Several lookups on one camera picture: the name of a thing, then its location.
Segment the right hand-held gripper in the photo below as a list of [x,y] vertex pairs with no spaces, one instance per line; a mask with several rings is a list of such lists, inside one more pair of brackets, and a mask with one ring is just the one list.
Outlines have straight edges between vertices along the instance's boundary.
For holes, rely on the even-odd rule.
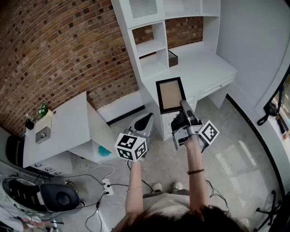
[[189,141],[192,135],[197,135],[202,152],[210,146],[219,135],[218,129],[208,121],[203,124],[195,117],[194,111],[186,100],[181,100],[182,111],[171,122],[172,137],[176,150]]

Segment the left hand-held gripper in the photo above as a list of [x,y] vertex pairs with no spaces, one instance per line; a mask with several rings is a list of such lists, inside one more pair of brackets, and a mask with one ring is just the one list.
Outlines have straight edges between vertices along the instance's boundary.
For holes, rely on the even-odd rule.
[[151,133],[154,114],[146,113],[135,118],[115,143],[115,149],[121,159],[136,162],[146,157],[151,148]]

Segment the black picture frame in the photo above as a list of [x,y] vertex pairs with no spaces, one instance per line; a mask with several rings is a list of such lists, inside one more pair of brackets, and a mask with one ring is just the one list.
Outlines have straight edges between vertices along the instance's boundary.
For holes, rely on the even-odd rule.
[[182,111],[180,102],[186,96],[180,77],[157,81],[156,90],[161,114]]

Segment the white shelf compartment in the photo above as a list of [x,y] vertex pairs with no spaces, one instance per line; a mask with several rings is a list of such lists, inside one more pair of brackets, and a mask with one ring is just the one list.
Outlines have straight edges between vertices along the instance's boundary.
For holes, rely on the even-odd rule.
[[131,31],[139,58],[167,48],[164,21],[132,28]]

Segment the person's right forearm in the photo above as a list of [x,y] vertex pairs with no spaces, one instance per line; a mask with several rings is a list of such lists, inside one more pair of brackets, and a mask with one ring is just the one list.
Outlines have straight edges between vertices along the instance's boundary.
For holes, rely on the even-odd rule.
[[[185,143],[188,158],[188,171],[195,171],[203,168],[201,148],[197,135],[192,135]],[[189,199],[190,210],[193,213],[201,213],[204,207],[209,205],[209,194],[204,171],[189,176]]]

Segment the white desk drawer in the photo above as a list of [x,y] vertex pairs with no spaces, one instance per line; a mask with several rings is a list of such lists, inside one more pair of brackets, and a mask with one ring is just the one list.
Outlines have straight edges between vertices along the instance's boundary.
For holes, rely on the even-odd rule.
[[220,83],[217,83],[217,84],[214,84],[208,88],[205,88],[203,89],[201,92],[200,92],[200,95],[199,95],[199,100],[200,99],[203,99],[204,97],[214,93],[215,91],[223,88],[224,86],[230,84],[232,82],[233,78],[232,77],[229,77],[223,81],[221,81]]

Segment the white shelf desk unit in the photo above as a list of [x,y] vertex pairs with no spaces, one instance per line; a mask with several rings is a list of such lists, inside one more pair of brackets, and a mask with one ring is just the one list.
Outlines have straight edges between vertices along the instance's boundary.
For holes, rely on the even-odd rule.
[[[201,20],[201,41],[178,43],[170,48],[169,28],[165,23],[167,48],[139,58],[136,46],[133,44],[132,28],[128,29],[125,24],[119,24],[119,22],[118,24],[141,92],[143,104],[148,112],[154,114],[155,127],[160,137],[167,140],[172,136],[170,123],[174,115],[173,113],[160,113],[156,82],[180,77],[186,99],[190,106],[195,108],[203,89],[220,83],[229,77],[234,80],[237,70],[216,54],[221,0],[163,0],[163,3],[165,19],[161,21],[166,22],[168,19],[189,20],[190,18]],[[169,67],[168,50],[178,56],[178,65]],[[220,107],[231,83],[207,97],[217,107]]]

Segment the dark brown open box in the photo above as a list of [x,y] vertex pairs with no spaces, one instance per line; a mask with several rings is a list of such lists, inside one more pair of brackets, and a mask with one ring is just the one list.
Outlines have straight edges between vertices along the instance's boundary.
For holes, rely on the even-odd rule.
[[168,57],[169,57],[169,67],[173,67],[178,65],[178,56],[175,55],[173,52],[168,50]]

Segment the person's right shoe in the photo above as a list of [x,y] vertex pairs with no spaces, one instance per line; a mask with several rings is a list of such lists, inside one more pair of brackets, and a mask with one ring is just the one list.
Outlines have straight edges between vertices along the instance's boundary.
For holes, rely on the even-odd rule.
[[183,185],[181,182],[174,182],[170,193],[175,193],[182,189],[183,189]]

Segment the white power strip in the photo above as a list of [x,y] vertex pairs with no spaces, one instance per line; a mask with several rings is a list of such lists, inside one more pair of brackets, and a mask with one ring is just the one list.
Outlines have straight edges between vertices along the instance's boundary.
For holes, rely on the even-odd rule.
[[103,192],[106,193],[109,196],[112,196],[114,194],[114,191],[112,189],[110,180],[108,178],[103,179],[102,180],[102,184],[103,184],[103,187],[104,187]]

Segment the person's dark trousers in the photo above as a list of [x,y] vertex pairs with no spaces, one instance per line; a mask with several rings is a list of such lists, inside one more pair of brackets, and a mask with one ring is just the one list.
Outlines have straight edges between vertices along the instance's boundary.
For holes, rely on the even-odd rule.
[[[158,195],[161,195],[161,194],[164,194],[164,193],[167,193],[167,192],[163,192],[161,190],[155,190],[151,193],[147,193],[145,195],[143,195],[143,198],[150,198],[150,197],[154,197],[154,196],[158,196]],[[177,194],[177,195],[186,195],[186,196],[189,196],[189,190],[187,189],[173,189],[172,191],[169,192],[169,194]]]

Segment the beige box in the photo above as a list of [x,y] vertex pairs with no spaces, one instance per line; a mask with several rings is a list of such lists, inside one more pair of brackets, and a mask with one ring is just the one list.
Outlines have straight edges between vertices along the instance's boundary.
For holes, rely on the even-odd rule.
[[52,126],[52,117],[45,116],[35,123],[34,125],[35,134],[45,128],[51,129],[51,126]]

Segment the grey open box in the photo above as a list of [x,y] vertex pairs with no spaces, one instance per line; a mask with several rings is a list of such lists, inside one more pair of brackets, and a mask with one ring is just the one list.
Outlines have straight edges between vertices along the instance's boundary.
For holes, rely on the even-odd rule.
[[46,126],[35,134],[35,143],[41,144],[50,139],[50,136],[51,136],[51,128]]

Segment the small potted plant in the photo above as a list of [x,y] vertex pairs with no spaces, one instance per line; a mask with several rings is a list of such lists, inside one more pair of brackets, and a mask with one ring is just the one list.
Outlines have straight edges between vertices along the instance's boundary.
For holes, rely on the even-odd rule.
[[37,114],[38,114],[39,118],[43,118],[45,116],[52,117],[53,116],[53,111],[50,110],[48,108],[47,103],[44,102],[44,103],[41,104],[40,108],[38,109]]

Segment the frosted glass cabinet door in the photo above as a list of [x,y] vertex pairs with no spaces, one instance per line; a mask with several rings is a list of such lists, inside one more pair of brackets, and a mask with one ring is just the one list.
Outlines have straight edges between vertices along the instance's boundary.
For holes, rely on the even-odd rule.
[[128,29],[165,19],[163,0],[111,0],[119,24]]

